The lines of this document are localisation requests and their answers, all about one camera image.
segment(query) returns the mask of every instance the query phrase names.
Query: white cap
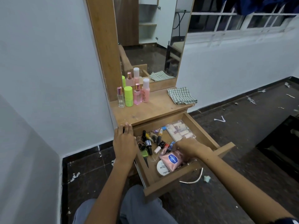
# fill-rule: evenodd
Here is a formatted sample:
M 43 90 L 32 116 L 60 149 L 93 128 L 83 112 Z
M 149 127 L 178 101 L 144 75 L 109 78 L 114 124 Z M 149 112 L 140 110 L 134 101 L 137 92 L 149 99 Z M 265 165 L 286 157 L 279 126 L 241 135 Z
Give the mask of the white cap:
M 154 154 L 157 154 L 160 150 L 161 150 L 161 147 L 158 146 L 158 147 L 154 150 Z
M 157 171 L 159 172 L 160 175 L 167 175 L 170 173 L 169 169 L 167 168 L 167 166 L 163 163 L 162 160 L 160 160 L 158 163 L 157 163 Z
M 143 79 L 143 88 L 148 89 L 150 87 L 150 79 Z
M 139 68 L 138 67 L 134 67 L 134 78 L 138 78 L 139 77 Z

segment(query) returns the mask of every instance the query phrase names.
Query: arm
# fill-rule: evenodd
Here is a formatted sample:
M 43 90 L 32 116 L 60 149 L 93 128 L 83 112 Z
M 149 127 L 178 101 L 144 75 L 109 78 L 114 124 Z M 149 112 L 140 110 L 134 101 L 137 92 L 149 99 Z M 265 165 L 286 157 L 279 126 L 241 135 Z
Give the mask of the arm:
M 114 131 L 113 147 L 115 162 L 112 172 L 84 224 L 116 223 L 121 194 L 126 178 L 138 151 L 132 125 L 125 125 Z
M 293 217 L 279 203 L 196 139 L 183 138 L 174 148 L 179 148 L 187 157 L 196 157 L 203 161 L 255 223 L 266 224 L 280 218 Z

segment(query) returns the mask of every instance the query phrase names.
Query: open drawer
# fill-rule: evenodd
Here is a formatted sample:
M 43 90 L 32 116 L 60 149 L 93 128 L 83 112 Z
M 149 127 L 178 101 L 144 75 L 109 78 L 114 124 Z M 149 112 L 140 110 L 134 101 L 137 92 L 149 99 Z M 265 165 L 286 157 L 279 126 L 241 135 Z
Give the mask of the open drawer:
M 210 147 L 221 158 L 231 148 L 234 147 L 233 143 L 228 143 L 227 145 L 220 147 L 187 112 L 175 113 L 166 117 L 161 117 L 152 121 L 148 121 L 146 123 L 136 125 L 133 127 L 134 135 L 141 136 L 143 130 L 145 130 L 146 132 L 150 132 L 152 130 L 161 128 L 166 124 L 173 123 L 177 120 L 182 120 L 190 128 L 193 134 L 196 135 L 196 139 L 200 143 L 203 143 L 204 145 Z M 166 143 L 171 143 L 173 141 L 167 130 L 163 131 L 162 140 Z M 156 147 L 157 145 L 153 143 L 152 151 L 154 151 Z M 145 163 L 141 152 L 137 153 L 135 159 L 137 171 L 145 188 L 144 194 L 146 201 L 151 201 L 172 190 L 174 187 L 176 187 L 177 184 L 179 184 L 179 181 L 182 177 L 196 169 L 201 168 L 200 162 L 195 160 L 179 167 L 166 176 L 161 176 L 157 171 L 157 163 L 159 162 L 159 160 L 159 153 L 153 153 L 152 156 L 148 156 L 147 158 L 147 167 L 147 164 Z

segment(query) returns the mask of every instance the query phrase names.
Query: lime green container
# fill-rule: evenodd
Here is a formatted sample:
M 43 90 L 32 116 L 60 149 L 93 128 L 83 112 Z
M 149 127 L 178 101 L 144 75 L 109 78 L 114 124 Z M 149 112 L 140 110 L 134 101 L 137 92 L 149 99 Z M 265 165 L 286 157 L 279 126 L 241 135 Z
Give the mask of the lime green container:
M 125 78 L 125 76 L 122 76 L 121 78 L 123 79 L 123 88 L 125 88 L 125 86 L 126 86 L 126 78 Z
M 124 89 L 125 92 L 125 104 L 128 107 L 133 106 L 133 89 L 131 86 L 126 86 Z

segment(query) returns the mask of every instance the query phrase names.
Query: hand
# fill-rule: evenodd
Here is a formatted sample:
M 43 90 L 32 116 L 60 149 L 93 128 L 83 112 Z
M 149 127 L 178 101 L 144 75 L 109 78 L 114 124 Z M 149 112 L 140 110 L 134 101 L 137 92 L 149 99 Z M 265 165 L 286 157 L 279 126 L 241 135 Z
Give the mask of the hand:
M 125 124 L 124 133 L 122 125 L 114 130 L 113 147 L 115 152 L 114 165 L 121 165 L 130 169 L 139 150 L 131 124 Z
M 212 150 L 204 144 L 198 142 L 195 138 L 185 138 L 176 142 L 173 149 L 178 149 L 183 155 L 184 159 L 199 158 L 204 159 L 208 155 L 213 154 Z

